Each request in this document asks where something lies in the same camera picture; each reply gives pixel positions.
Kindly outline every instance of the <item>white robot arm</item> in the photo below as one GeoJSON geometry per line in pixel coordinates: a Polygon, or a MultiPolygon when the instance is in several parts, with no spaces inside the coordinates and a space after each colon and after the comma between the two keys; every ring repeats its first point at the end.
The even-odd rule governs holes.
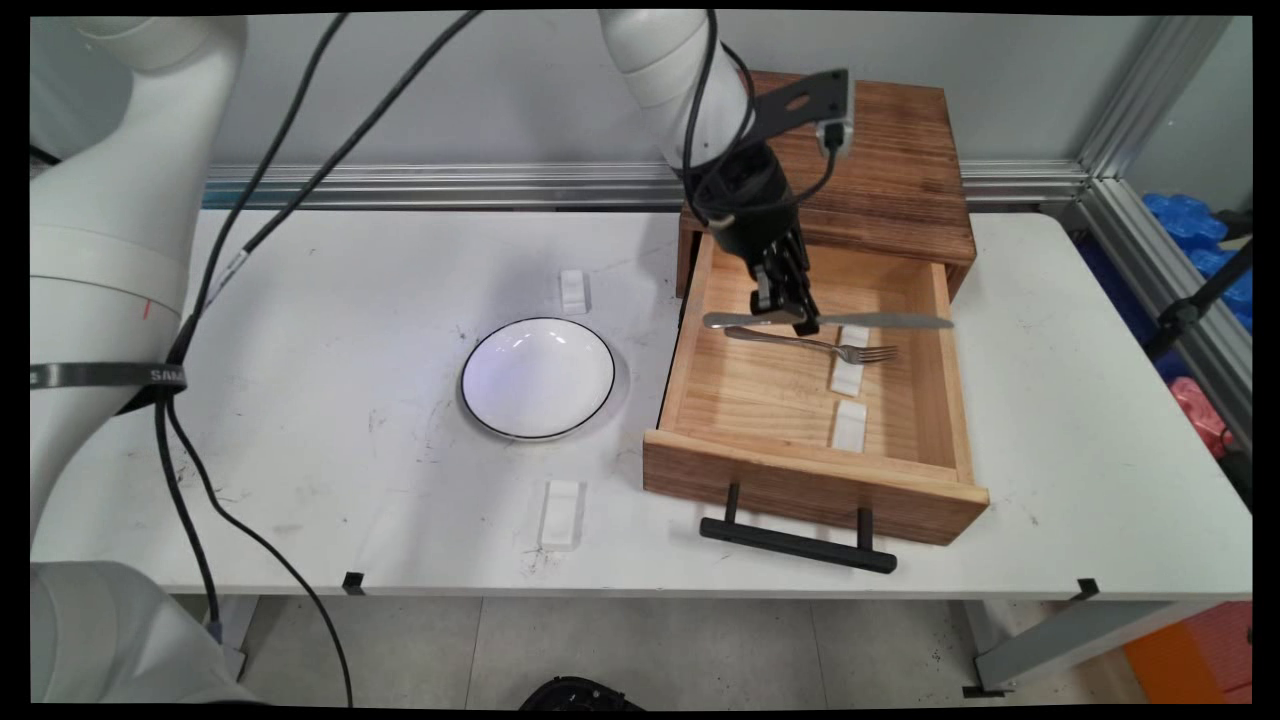
{"type": "MultiPolygon", "coordinates": [[[[708,14],[599,15],[646,127],[678,170],[708,14]]],[[[77,382],[74,365],[160,364],[178,332],[210,151],[246,41],[243,17],[74,23],[133,70],[133,94],[110,137],[31,182],[32,541],[68,461],[146,384],[77,382]]],[[[746,105],[717,46],[690,167],[731,150],[746,105]]],[[[214,639],[132,569],[32,566],[31,609],[33,701],[250,698],[214,639]]]]}

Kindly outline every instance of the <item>white table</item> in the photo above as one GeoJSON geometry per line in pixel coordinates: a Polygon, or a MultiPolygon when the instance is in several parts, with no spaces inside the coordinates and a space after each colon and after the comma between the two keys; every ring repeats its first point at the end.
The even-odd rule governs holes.
{"type": "MultiPolygon", "coordinates": [[[[197,264],[224,217],[201,214],[197,264]]],[[[244,213],[229,246],[268,217],[244,213]]],[[[1139,620],[1252,596],[1252,515],[1061,227],[1042,215],[973,215],[978,260],[954,316],[974,473],[991,507],[959,539],[878,537],[877,550],[899,557],[879,575],[699,537],[699,519],[722,509],[646,493],[640,477],[641,434],[657,423],[676,338],[676,223],[622,213],[294,214],[219,296],[188,359],[192,387],[178,410],[219,496],[320,593],[344,592],[355,571],[370,594],[1065,600],[1088,578],[1101,592],[1080,607],[1148,601],[1128,605],[1149,611],[1117,620],[1102,633],[1111,639],[1139,620]],[[591,311],[575,319],[612,345],[626,382],[570,438],[492,437],[458,402],[461,365],[499,325],[558,315],[566,268],[586,272],[591,311]],[[588,486],[572,552],[538,548],[545,483],[557,478],[588,486]]],[[[219,591],[298,592],[212,514],[174,447],[219,591]]],[[[111,420],[68,466],[32,559],[116,560],[172,592],[200,592],[150,413],[111,420]]],[[[1053,659],[1068,655],[1037,642],[1047,646],[1053,659]]],[[[1015,670],[1028,662],[1019,653],[1015,670]]],[[[984,684],[1025,674],[1001,673],[984,673],[984,684]]]]}

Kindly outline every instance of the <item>white block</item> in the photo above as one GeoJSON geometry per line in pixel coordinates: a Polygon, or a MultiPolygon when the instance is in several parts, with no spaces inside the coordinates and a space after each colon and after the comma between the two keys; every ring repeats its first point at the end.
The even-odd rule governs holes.
{"type": "Polygon", "coordinates": [[[861,452],[867,441],[867,406],[852,400],[841,400],[836,407],[836,429],[831,433],[831,447],[861,452]]]}
{"type": "Polygon", "coordinates": [[[582,270],[561,270],[561,310],[566,315],[585,315],[589,310],[582,270]]]}
{"type": "MultiPolygon", "coordinates": [[[[870,342],[872,331],[861,325],[840,325],[840,338],[836,345],[852,345],[854,347],[867,347],[870,342]]],[[[836,359],[831,369],[831,389],[850,397],[858,397],[863,387],[863,365],[854,365],[836,359]]]]}
{"type": "Polygon", "coordinates": [[[582,537],[582,506],[586,487],[570,480],[547,483],[543,503],[543,529],[539,546],[547,551],[568,551],[582,537]]]}

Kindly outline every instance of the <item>black cable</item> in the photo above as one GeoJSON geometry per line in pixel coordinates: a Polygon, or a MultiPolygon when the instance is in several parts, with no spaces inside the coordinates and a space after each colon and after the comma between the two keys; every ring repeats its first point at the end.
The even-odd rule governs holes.
{"type": "Polygon", "coordinates": [[[831,179],[831,176],[835,172],[836,172],[836,149],[835,147],[828,147],[827,149],[827,170],[824,173],[822,173],[822,178],[818,182],[813,183],[813,187],[810,187],[809,190],[801,192],[800,195],[796,195],[795,197],[790,197],[787,200],[780,200],[777,202],[769,202],[768,205],[748,205],[745,208],[723,208],[723,206],[719,206],[719,205],[703,205],[703,208],[705,208],[708,210],[712,210],[712,211],[716,211],[716,213],[726,213],[726,214],[735,214],[735,215],[748,215],[748,214],[751,214],[751,213],[768,213],[771,210],[780,210],[780,209],[786,208],[788,205],[800,205],[805,200],[809,200],[810,197],[813,197],[814,195],[817,195],[818,191],[822,190],[822,187],[824,184],[827,184],[827,181],[831,179]]]}
{"type": "MultiPolygon", "coordinates": [[[[205,277],[200,286],[200,293],[196,297],[196,306],[192,314],[183,323],[182,329],[178,333],[178,337],[174,340],[173,346],[169,348],[169,363],[180,364],[186,359],[191,338],[195,334],[196,325],[200,323],[200,316],[204,313],[205,296],[209,292],[209,284],[212,278],[212,270],[216,266],[218,255],[221,251],[223,243],[227,241],[227,236],[230,233],[232,224],[236,222],[236,217],[239,215],[241,210],[244,208],[250,196],[257,188],[257,184],[262,181],[262,177],[266,174],[266,169],[271,164],[271,160],[275,159],[275,154],[276,151],[279,151],[280,143],[284,141],[285,135],[293,126],[293,120],[298,114],[298,109],[302,105],[302,100],[303,97],[306,97],[307,88],[311,86],[311,78],[315,74],[316,65],[320,63],[320,58],[324,55],[324,51],[329,46],[329,41],[333,38],[334,33],[338,32],[338,28],[342,27],[342,23],[347,19],[347,15],[348,13],[339,13],[338,17],[335,17],[333,22],[329,24],[329,27],[325,29],[324,35],[320,36],[320,41],[316,44],[315,50],[311,53],[311,59],[307,63],[306,70],[302,73],[302,81],[298,83],[298,88],[294,92],[293,101],[289,105],[289,110],[285,113],[284,122],[280,124],[280,129],[276,131],[275,137],[271,140],[270,147],[262,156],[262,160],[259,163],[259,167],[255,170],[253,177],[250,179],[248,184],[241,192],[241,196],[237,199],[236,205],[233,206],[230,214],[228,214],[225,222],[223,223],[223,227],[218,233],[218,240],[214,242],[214,249],[210,252],[209,261],[205,265],[205,277]]],[[[187,450],[187,454],[191,456],[191,460],[192,462],[195,462],[197,470],[200,470],[201,479],[206,480],[206,489],[211,486],[207,484],[207,475],[204,470],[204,462],[201,462],[200,456],[196,454],[196,448],[187,439],[186,433],[182,432],[182,425],[178,424],[178,418],[174,414],[174,407],[173,407],[173,392],[172,391],[159,392],[156,395],[156,447],[159,448],[160,452],[160,465],[164,468],[165,480],[169,484],[169,493],[173,497],[174,507],[178,510],[178,518],[182,519],[183,529],[187,532],[187,539],[188,542],[191,542],[192,551],[196,553],[196,562],[197,565],[200,565],[200,575],[205,584],[205,594],[209,597],[210,633],[214,635],[215,639],[218,639],[218,642],[221,642],[221,620],[219,616],[218,593],[214,587],[212,574],[209,570],[209,562],[205,559],[205,551],[201,547],[200,537],[196,533],[195,525],[191,523],[191,518],[187,514],[187,507],[182,498],[182,493],[178,491],[177,479],[174,478],[173,461],[169,455],[169,438],[165,432],[166,409],[169,413],[169,420],[174,425],[174,430],[178,433],[178,437],[183,441],[182,442],[183,447],[187,450]]],[[[221,512],[221,507],[216,503],[216,501],[214,502],[214,509],[221,512]]],[[[265,544],[265,541],[262,541],[261,537],[259,537],[256,533],[246,528],[243,524],[237,523],[234,520],[232,521],[232,524],[234,524],[241,530],[247,532],[251,537],[265,544]]],[[[325,623],[329,625],[329,634],[333,637],[334,647],[338,648],[338,659],[342,661],[343,682],[347,684],[347,703],[351,705],[352,701],[351,674],[347,670],[347,660],[342,652],[342,642],[338,639],[338,633],[334,630],[333,624],[329,623],[329,615],[328,612],[325,612],[324,605],[320,603],[320,600],[315,596],[315,593],[311,592],[311,588],[305,582],[302,582],[302,578],[293,570],[293,568],[284,560],[284,557],[274,547],[268,546],[268,550],[273,555],[275,555],[276,560],[284,564],[284,566],[293,574],[293,577],[300,580],[302,587],[307,589],[307,593],[311,594],[311,598],[316,602],[316,606],[320,609],[320,614],[325,618],[325,623]]]]}
{"type": "MultiPolygon", "coordinates": [[[[163,388],[156,393],[156,447],[160,450],[160,466],[164,468],[165,484],[169,486],[169,497],[173,498],[173,506],[178,510],[182,529],[187,533],[191,551],[196,555],[200,579],[205,583],[205,596],[209,600],[209,633],[221,644],[223,624],[221,616],[218,612],[218,589],[214,587],[214,574],[209,571],[209,560],[205,559],[205,548],[200,544],[200,536],[196,534],[196,525],[192,524],[191,515],[187,514],[187,503],[182,500],[182,491],[178,488],[178,475],[173,471],[173,459],[169,456],[169,437],[165,434],[164,427],[164,405],[172,398],[170,393],[172,391],[168,388],[163,388]]],[[[200,461],[196,459],[196,455],[192,454],[191,456],[198,466],[200,461]]]]}
{"type": "Polygon", "coordinates": [[[780,200],[778,202],[771,202],[768,205],[749,205],[742,208],[726,208],[721,205],[696,205],[694,202],[698,199],[699,193],[701,192],[703,187],[707,184],[707,181],[712,176],[719,172],[721,167],[724,164],[724,160],[733,152],[739,141],[741,141],[742,135],[746,132],[748,123],[751,119],[751,113],[755,109],[755,82],[751,79],[750,70],[746,69],[746,63],[744,63],[742,58],[740,58],[737,53],[733,53],[733,50],[728,45],[722,42],[721,46],[724,49],[724,53],[733,60],[735,64],[737,64],[739,69],[742,70],[742,77],[746,78],[746,88],[748,88],[746,110],[742,113],[742,122],[739,126],[737,133],[735,133],[733,136],[733,141],[730,142],[730,146],[724,150],[724,152],[721,154],[716,164],[712,165],[712,169],[703,176],[701,181],[699,181],[698,183],[698,187],[692,192],[690,192],[689,170],[692,156],[692,146],[694,146],[692,141],[694,127],[696,126],[698,122],[698,113],[701,109],[703,91],[707,88],[707,78],[710,74],[710,64],[716,54],[716,42],[717,42],[717,36],[719,33],[719,26],[716,19],[716,10],[707,10],[707,22],[710,23],[709,28],[710,35],[707,41],[707,54],[703,59],[703,69],[698,76],[698,85],[694,88],[694,104],[689,110],[689,124],[685,127],[685,149],[684,149],[684,156],[681,158],[681,182],[684,183],[685,187],[685,201],[689,204],[690,211],[694,214],[698,222],[705,225],[707,218],[703,215],[701,210],[712,210],[714,213],[741,215],[750,213],[768,213],[773,210],[781,210],[791,205],[800,205],[805,200],[809,200],[810,197],[817,195],[818,191],[820,191],[823,186],[827,184],[827,181],[831,179],[832,173],[835,173],[836,170],[836,147],[832,147],[829,143],[827,146],[827,152],[828,152],[827,170],[823,173],[822,178],[813,184],[813,187],[801,192],[800,195],[796,195],[786,200],[780,200]]]}
{"type": "Polygon", "coordinates": [[[737,143],[741,142],[742,136],[746,135],[746,128],[751,124],[751,114],[755,111],[755,81],[751,78],[751,70],[746,69],[746,63],[742,61],[742,58],[740,58],[732,47],[724,42],[721,42],[721,47],[723,47],[724,54],[733,60],[737,69],[742,72],[742,78],[746,81],[746,109],[742,111],[742,122],[739,123],[737,132],[733,133],[733,140],[728,143],[728,149],[721,152],[716,164],[707,170],[703,178],[698,182],[698,187],[694,188],[694,200],[698,200],[701,196],[703,188],[707,187],[707,181],[718,174],[721,168],[724,165],[724,161],[728,160],[728,156],[737,150],[737,143]]]}
{"type": "Polygon", "coordinates": [[[196,455],[196,448],[191,445],[191,439],[187,438],[187,432],[182,429],[182,423],[178,421],[178,410],[174,406],[173,396],[172,395],[165,396],[163,398],[163,402],[169,413],[169,424],[173,425],[173,432],[178,436],[178,441],[182,442],[182,447],[187,450],[187,455],[191,456],[191,462],[196,466],[196,471],[200,473],[200,482],[205,484],[205,495],[209,496],[209,503],[212,505],[214,510],[223,516],[223,520],[227,520],[232,525],[236,525],[236,529],[253,538],[257,542],[257,544],[266,548],[266,551],[270,552],[271,556],[280,562],[280,565],[284,565],[284,569],[288,570],[291,575],[293,575],[293,579],[297,580],[300,585],[302,585],[302,589],[305,589],[307,592],[307,596],[311,597],[311,602],[315,602],[316,609],[320,610],[320,616],[324,619],[325,628],[329,629],[329,637],[333,638],[333,646],[338,651],[338,662],[342,665],[342,682],[347,688],[347,707],[355,707],[355,701],[351,693],[351,670],[347,667],[347,653],[342,651],[342,641],[338,639],[338,630],[334,629],[333,626],[333,620],[329,618],[329,611],[325,610],[324,603],[320,602],[320,597],[316,594],[314,589],[311,589],[311,585],[308,585],[307,582],[302,578],[302,574],[293,569],[293,565],[291,565],[289,561],[285,560],[283,555],[280,555],[279,550],[275,550],[275,547],[271,543],[266,542],[266,539],[262,536],[253,532],[252,528],[237,520],[230,512],[223,509],[221,503],[218,502],[218,493],[214,492],[214,483],[212,480],[209,479],[209,473],[205,470],[205,464],[200,460],[200,455],[196,455]]]}
{"type": "Polygon", "coordinates": [[[694,102],[689,108],[689,122],[685,124],[685,147],[680,158],[680,183],[685,188],[685,202],[689,204],[689,211],[704,225],[707,218],[694,206],[692,188],[689,187],[689,170],[694,158],[694,128],[698,126],[698,113],[703,109],[703,92],[707,90],[707,78],[712,74],[712,60],[716,59],[719,23],[716,20],[714,9],[707,10],[707,53],[703,54],[703,68],[698,73],[698,85],[694,86],[694,102]]]}
{"type": "Polygon", "coordinates": [[[52,167],[52,165],[56,165],[58,163],[61,163],[61,159],[59,159],[59,158],[56,158],[56,156],[54,156],[54,155],[51,155],[49,152],[45,152],[44,150],[36,147],[31,142],[27,143],[27,147],[28,147],[28,154],[32,158],[40,160],[41,163],[46,164],[46,165],[52,167]]]}
{"type": "Polygon", "coordinates": [[[191,315],[183,323],[182,331],[178,333],[178,338],[174,341],[173,348],[169,351],[169,363],[174,365],[180,365],[187,356],[187,348],[191,345],[191,337],[196,333],[196,325],[200,324],[200,318],[205,314],[205,300],[209,296],[209,286],[214,279],[214,270],[218,268],[218,256],[221,255],[223,245],[227,242],[227,236],[232,232],[232,225],[236,223],[236,218],[239,217],[241,210],[248,204],[248,199],[257,190],[259,183],[262,182],[262,177],[266,176],[268,168],[271,161],[275,160],[275,154],[280,150],[280,145],[284,142],[284,137],[289,133],[293,127],[294,118],[298,117],[298,109],[302,106],[302,100],[307,95],[307,90],[311,87],[311,78],[315,76],[316,65],[320,64],[320,58],[324,51],[329,47],[329,41],[333,40],[334,33],[342,27],[342,23],[347,20],[347,15],[351,13],[338,13],[338,17],[329,23],[329,27],[320,36],[320,41],[316,44],[315,50],[311,51],[311,59],[307,61],[306,69],[302,72],[302,79],[298,82],[298,88],[293,92],[293,101],[289,104],[289,110],[284,114],[284,120],[280,123],[280,129],[275,131],[275,137],[271,140],[271,145],[266,149],[266,154],[257,164],[257,169],[253,170],[253,177],[250,178],[248,184],[241,191],[239,197],[236,199],[236,204],[232,206],[230,213],[228,213],[227,219],[223,220],[221,229],[218,231],[218,240],[214,241],[214,247],[209,252],[209,261],[205,264],[205,274],[200,281],[200,291],[196,293],[196,306],[191,315]]]}
{"type": "MultiPolygon", "coordinates": [[[[342,145],[342,147],[339,147],[338,151],[334,152],[333,156],[330,156],[330,159],[326,160],[324,165],[320,167],[316,174],[312,176],[310,181],[307,181],[307,184],[305,184],[294,195],[293,200],[288,205],[285,205],[284,209],[276,213],[276,215],[271,218],[270,222],[268,222],[261,229],[259,229],[257,233],[255,233],[255,236],[241,250],[242,255],[247,256],[250,252],[252,252],[259,245],[262,243],[264,240],[266,240],[266,237],[271,233],[271,231],[274,231],[282,222],[284,222],[284,219],[288,218],[289,214],[292,214],[298,205],[301,205],[301,202],[311,193],[311,191],[315,190],[315,187],[333,170],[334,167],[337,167],[338,163],[342,161],[343,158],[346,158],[346,155],[352,150],[352,147],[355,147],[355,145],[360,142],[360,140],[374,127],[374,124],[376,124],[378,120],[381,119],[383,114],[387,113],[387,110],[396,101],[396,99],[399,97],[399,95],[404,91],[408,83],[412,82],[413,78],[417,77],[417,73],[421,72],[421,69],[426,65],[426,63],[430,61],[436,53],[439,53],[440,47],[443,47],[445,42],[448,42],[454,35],[457,35],[463,27],[466,27],[472,19],[475,19],[483,12],[484,10],[470,10],[465,13],[461,18],[454,20],[453,24],[445,28],[445,31],[442,32],[440,36],[436,37],[430,46],[428,46],[428,49],[419,56],[419,59],[413,63],[413,65],[411,65],[410,69],[401,77],[399,82],[397,82],[397,85],[392,87],[390,92],[388,92],[388,95],[383,99],[383,101],[379,102],[379,105],[374,109],[374,111],[369,115],[369,118],[366,118],[365,122],[361,123],[361,126],[356,129],[356,132],[352,133],[349,138],[347,138],[347,141],[342,145]]],[[[324,53],[324,49],[325,46],[328,46],[329,40],[333,37],[333,33],[338,29],[338,27],[342,24],[346,17],[347,17],[346,13],[339,14],[330,24],[330,27],[325,31],[325,35],[317,44],[316,50],[312,54],[311,61],[307,65],[306,73],[303,74],[302,82],[300,83],[293,104],[291,105],[289,111],[287,113],[280,129],[276,132],[276,137],[274,138],[271,147],[268,150],[268,154],[259,164],[259,168],[255,172],[253,178],[242,191],[241,197],[237,200],[232,213],[223,223],[223,228],[219,232],[219,237],[215,241],[214,249],[210,254],[209,263],[205,266],[205,274],[201,279],[201,287],[197,295],[196,307],[193,309],[191,316],[187,318],[187,322],[183,323],[182,331],[179,332],[178,338],[174,341],[174,345],[170,348],[169,357],[172,363],[180,363],[186,357],[186,354],[191,347],[191,340],[195,336],[196,327],[198,325],[200,318],[204,314],[209,288],[211,287],[212,283],[214,269],[216,268],[216,260],[219,254],[221,252],[221,246],[230,232],[232,223],[234,222],[236,217],[239,214],[239,211],[248,201],[248,197],[252,195],[257,183],[261,182],[261,178],[265,176],[266,168],[270,165],[270,161],[274,158],[276,150],[279,150],[280,142],[283,142],[285,133],[288,132],[289,127],[293,123],[297,110],[302,102],[302,97],[305,96],[306,90],[311,82],[311,76],[315,72],[316,64],[319,63],[320,55],[324,53]]],[[[316,607],[320,611],[320,615],[324,618],[325,625],[329,630],[329,635],[333,638],[334,648],[338,651],[338,660],[339,664],[342,665],[343,684],[346,685],[347,691],[347,706],[352,707],[353,697],[351,689],[351,671],[347,666],[346,653],[342,650],[342,641],[338,639],[338,632],[334,629],[333,621],[330,620],[329,612],[328,610],[325,610],[324,603],[320,601],[319,596],[316,596],[315,592],[311,589],[311,585],[307,584],[307,582],[302,578],[302,575],[293,569],[293,566],[284,559],[284,556],[278,550],[275,550],[274,546],[271,546],[271,543],[269,543],[251,528],[248,528],[247,525],[233,518],[221,507],[221,505],[218,502],[216,493],[212,489],[212,482],[209,479],[209,474],[205,470],[204,462],[200,460],[200,456],[196,454],[195,446],[191,443],[191,441],[187,438],[186,433],[182,429],[182,425],[178,420],[177,409],[174,407],[173,404],[172,392],[161,392],[157,395],[157,401],[156,401],[156,430],[157,430],[156,442],[160,447],[161,465],[165,469],[165,477],[170,482],[170,492],[177,493],[177,480],[174,479],[173,465],[172,461],[169,460],[168,437],[165,436],[165,429],[164,429],[165,413],[168,413],[168,418],[174,427],[174,432],[178,434],[178,438],[182,441],[183,447],[191,456],[192,462],[196,465],[201,480],[205,484],[205,492],[206,495],[209,495],[209,500],[212,503],[214,509],[218,511],[218,514],[221,515],[224,520],[227,520],[237,529],[253,538],[264,548],[266,548],[268,552],[270,552],[289,571],[289,574],[293,575],[293,578],[298,582],[298,584],[302,585],[302,588],[311,597],[312,602],[315,602],[316,607]]],[[[178,507],[179,516],[184,519],[184,527],[188,528],[188,539],[192,543],[192,548],[197,553],[197,562],[201,565],[201,573],[205,580],[205,588],[206,592],[210,593],[210,609],[211,609],[210,619],[214,620],[214,614],[216,612],[216,596],[214,594],[212,589],[214,588],[212,577],[209,574],[207,564],[204,560],[204,550],[200,547],[200,539],[195,533],[195,528],[191,527],[189,524],[189,518],[187,516],[186,505],[182,502],[180,495],[174,495],[174,505],[178,507]]]]}
{"type": "Polygon", "coordinates": [[[360,127],[356,128],[356,132],[351,133],[351,137],[347,138],[347,142],[343,142],[342,147],[339,147],[337,152],[334,152],[328,160],[325,160],[324,165],[320,165],[320,169],[316,170],[316,174],[314,174],[311,179],[308,179],[307,183],[302,186],[302,188],[297,192],[297,195],[293,196],[293,200],[291,200],[288,205],[280,209],[280,211],[276,213],[274,218],[271,218],[270,220],[268,220],[265,225],[262,225],[262,229],[257,231],[257,233],[253,234],[253,237],[247,243],[244,243],[244,247],[243,250],[241,250],[241,252],[248,254],[252,252],[255,249],[257,249],[257,246],[261,245],[264,240],[266,240],[266,236],[271,234],[271,231],[279,227],[279,224],[283,223],[284,219],[288,218],[293,213],[293,210],[296,210],[298,205],[301,205],[302,201],[306,200],[308,195],[311,195],[311,191],[315,190],[317,184],[320,184],[320,181],[323,181],[325,176],[328,176],[329,172],[333,170],[334,167],[337,167],[338,163],[340,163],[342,159],[346,158],[348,152],[351,152],[351,150],[356,146],[356,143],[360,142],[362,137],[365,137],[365,133],[367,133],[370,128],[372,128],[374,124],[376,124],[378,120],[381,119],[383,114],[385,114],[387,110],[392,106],[392,104],[396,102],[396,99],[399,97],[402,92],[404,92],[404,88],[408,87],[408,83],[413,82],[413,78],[417,77],[417,73],[422,72],[422,68],[426,67],[426,64],[431,60],[431,58],[434,58],[435,54],[439,53],[442,47],[444,47],[444,44],[452,40],[454,35],[461,32],[462,28],[467,27],[467,24],[471,20],[476,19],[476,15],[479,15],[483,12],[484,10],[467,10],[461,18],[453,20],[453,24],[447,27],[444,32],[442,32],[435,38],[435,41],[431,42],[430,46],[428,46],[428,49],[419,56],[419,59],[415,60],[412,65],[410,65],[408,70],[406,70],[404,74],[401,77],[401,79],[396,83],[396,86],[392,87],[392,91],[388,92],[385,97],[383,97],[383,101],[379,102],[376,108],[374,108],[374,111],[370,113],[370,115],[365,119],[365,122],[360,123],[360,127]]]}

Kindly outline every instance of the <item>gray floor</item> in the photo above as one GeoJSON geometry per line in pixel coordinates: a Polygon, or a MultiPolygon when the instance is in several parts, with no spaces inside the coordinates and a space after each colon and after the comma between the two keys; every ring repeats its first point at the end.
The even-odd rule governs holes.
{"type": "MultiPolygon", "coordinates": [[[[964,700],[959,603],[768,600],[325,598],[356,703],[516,708],[581,675],[646,710],[1146,702],[1123,652],[964,700]]],[[[338,661],[306,597],[264,597],[243,683],[266,702],[340,705],[338,661]]]]}

